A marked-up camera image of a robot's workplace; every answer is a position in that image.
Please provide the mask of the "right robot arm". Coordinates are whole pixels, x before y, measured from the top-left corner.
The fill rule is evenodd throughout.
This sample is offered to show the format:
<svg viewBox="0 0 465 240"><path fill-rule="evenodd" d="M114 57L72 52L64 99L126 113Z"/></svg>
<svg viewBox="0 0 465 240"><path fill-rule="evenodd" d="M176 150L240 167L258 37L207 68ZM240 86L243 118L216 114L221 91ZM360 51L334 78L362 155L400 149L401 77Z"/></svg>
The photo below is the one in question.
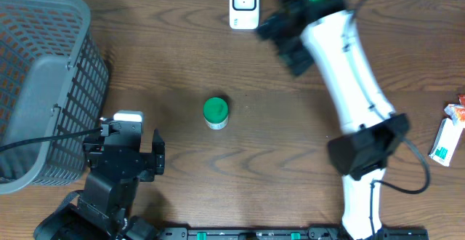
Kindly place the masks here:
<svg viewBox="0 0 465 240"><path fill-rule="evenodd" d="M278 0L279 10L256 30L270 40L295 76L316 65L339 119L341 137L328 142L331 163L341 174L350 239L373 239L381 230L379 181L408 131L377 84L345 0Z"/></svg>

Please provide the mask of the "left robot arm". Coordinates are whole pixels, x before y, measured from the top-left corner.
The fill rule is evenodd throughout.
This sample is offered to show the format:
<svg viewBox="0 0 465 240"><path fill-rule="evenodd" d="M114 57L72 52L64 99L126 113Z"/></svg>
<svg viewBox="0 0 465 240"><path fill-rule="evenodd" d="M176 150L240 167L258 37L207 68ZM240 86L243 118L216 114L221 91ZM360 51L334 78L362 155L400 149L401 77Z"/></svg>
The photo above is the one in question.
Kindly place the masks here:
<svg viewBox="0 0 465 240"><path fill-rule="evenodd" d="M33 232L35 239L156 239L158 229L131 210L141 182L165 168L165 142L153 133L149 153L140 150L139 122L110 120L83 141L90 172L84 189L69 193Z"/></svg>

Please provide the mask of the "orange snack bar wrapper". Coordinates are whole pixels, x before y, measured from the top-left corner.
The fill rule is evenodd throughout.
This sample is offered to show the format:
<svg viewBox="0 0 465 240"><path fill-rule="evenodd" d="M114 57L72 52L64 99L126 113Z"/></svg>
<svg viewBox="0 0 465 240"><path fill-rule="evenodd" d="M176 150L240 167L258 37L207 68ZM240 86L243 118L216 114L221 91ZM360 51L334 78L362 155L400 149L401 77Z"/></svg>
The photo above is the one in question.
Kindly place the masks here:
<svg viewBox="0 0 465 240"><path fill-rule="evenodd" d="M459 102L462 106L465 106L465 95L459 95Z"/></svg>

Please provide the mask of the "white green box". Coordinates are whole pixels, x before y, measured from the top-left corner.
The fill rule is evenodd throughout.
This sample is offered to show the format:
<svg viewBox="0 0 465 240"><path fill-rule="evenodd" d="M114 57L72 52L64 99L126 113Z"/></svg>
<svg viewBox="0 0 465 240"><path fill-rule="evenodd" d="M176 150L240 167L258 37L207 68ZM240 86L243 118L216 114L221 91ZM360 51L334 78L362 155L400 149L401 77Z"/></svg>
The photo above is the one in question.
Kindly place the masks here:
<svg viewBox="0 0 465 240"><path fill-rule="evenodd" d="M462 130L463 128L454 125L451 119L443 119L429 157L437 163L449 167Z"/></svg>

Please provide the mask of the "small orange box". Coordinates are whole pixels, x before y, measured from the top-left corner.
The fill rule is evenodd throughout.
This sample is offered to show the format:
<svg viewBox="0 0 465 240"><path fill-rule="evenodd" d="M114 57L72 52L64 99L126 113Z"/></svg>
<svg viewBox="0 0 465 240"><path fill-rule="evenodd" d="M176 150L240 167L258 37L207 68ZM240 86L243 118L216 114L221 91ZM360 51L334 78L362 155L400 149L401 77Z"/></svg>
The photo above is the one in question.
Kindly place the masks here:
<svg viewBox="0 0 465 240"><path fill-rule="evenodd" d="M465 123L465 108L462 105L448 104L444 112L449 115L454 126L464 128Z"/></svg>

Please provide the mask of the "green lidded jar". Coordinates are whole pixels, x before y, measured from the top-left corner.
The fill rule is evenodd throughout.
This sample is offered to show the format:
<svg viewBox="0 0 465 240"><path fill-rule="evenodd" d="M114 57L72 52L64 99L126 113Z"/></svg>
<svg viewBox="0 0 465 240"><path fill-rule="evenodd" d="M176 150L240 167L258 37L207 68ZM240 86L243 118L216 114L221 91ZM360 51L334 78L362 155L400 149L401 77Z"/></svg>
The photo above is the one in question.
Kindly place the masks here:
<svg viewBox="0 0 465 240"><path fill-rule="evenodd" d="M210 129L223 129L229 120L228 104L220 97L209 98L203 105L203 117Z"/></svg>

